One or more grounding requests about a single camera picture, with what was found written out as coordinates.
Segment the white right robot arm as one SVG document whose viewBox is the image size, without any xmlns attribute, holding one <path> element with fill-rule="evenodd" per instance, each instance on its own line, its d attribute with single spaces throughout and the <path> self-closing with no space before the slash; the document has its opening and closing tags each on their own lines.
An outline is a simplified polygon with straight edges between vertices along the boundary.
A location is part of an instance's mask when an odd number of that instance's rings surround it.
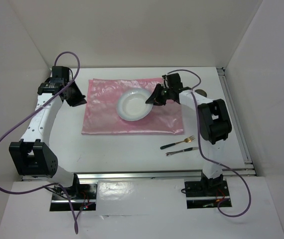
<svg viewBox="0 0 284 239">
<path fill-rule="evenodd" d="M 157 84 L 146 104 L 164 106 L 172 100 L 195 110 L 198 148 L 205 160 L 201 172 L 200 190 L 212 195 L 223 183 L 222 151 L 225 140 L 232 131 L 226 103 L 223 99 L 213 100 L 196 87 L 185 87 L 178 70 L 163 75 L 163 82 Z"/>
</svg>

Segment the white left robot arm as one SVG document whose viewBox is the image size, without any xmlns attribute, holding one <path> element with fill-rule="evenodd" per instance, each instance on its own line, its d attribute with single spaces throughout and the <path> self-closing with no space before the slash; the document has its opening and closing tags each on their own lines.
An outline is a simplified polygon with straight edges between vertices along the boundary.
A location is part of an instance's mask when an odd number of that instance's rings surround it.
<svg viewBox="0 0 284 239">
<path fill-rule="evenodd" d="M 58 158 L 49 148 L 51 130 L 63 102 L 71 107 L 84 105 L 85 96 L 76 83 L 71 83 L 71 69 L 52 67 L 52 76 L 40 84 L 37 90 L 36 114 L 18 142 L 11 142 L 9 153 L 20 176 L 46 178 L 51 183 L 63 186 L 63 193 L 70 199 L 81 193 L 78 176 L 58 165 Z"/>
</svg>

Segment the white scalloped plate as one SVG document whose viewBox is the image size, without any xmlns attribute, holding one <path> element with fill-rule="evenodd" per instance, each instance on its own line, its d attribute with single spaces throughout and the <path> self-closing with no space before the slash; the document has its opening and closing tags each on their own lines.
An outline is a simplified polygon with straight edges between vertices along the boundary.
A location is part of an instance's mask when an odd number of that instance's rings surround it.
<svg viewBox="0 0 284 239">
<path fill-rule="evenodd" d="M 152 104 L 145 101 L 151 92 L 141 88 L 131 88 L 124 92 L 117 103 L 118 116 L 126 121 L 138 121 L 145 118 L 152 110 Z"/>
</svg>

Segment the metal cup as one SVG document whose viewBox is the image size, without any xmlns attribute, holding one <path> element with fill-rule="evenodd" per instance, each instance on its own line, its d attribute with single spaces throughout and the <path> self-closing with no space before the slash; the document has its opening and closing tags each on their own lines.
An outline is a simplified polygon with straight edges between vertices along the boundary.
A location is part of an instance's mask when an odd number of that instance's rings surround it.
<svg viewBox="0 0 284 239">
<path fill-rule="evenodd" d="M 196 92 L 204 97 L 207 97 L 207 93 L 204 90 L 199 89 Z"/>
</svg>

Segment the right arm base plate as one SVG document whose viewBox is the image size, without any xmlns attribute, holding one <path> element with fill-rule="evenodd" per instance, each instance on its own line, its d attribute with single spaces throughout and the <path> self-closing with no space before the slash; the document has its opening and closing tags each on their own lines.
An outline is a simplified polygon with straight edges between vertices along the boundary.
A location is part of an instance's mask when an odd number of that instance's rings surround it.
<svg viewBox="0 0 284 239">
<path fill-rule="evenodd" d="M 185 181 L 181 193 L 186 196 L 187 209 L 207 209 L 220 207 L 232 207 L 227 181 L 221 185 L 204 189 L 200 181 Z"/>
</svg>

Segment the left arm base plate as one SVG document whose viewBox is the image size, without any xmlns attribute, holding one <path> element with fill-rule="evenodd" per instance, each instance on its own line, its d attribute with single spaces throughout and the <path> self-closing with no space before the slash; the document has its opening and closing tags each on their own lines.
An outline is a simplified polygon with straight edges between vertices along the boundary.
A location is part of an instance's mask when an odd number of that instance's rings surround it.
<svg viewBox="0 0 284 239">
<path fill-rule="evenodd" d="M 83 211 L 95 211 L 96 210 L 96 198 L 97 198 L 97 183 L 80 184 L 78 191 L 74 195 L 70 195 L 73 210 L 78 212 Z M 51 193 L 51 212 L 67 212 L 71 211 L 68 199 L 61 188 L 56 186 L 46 189 Z"/>
</svg>

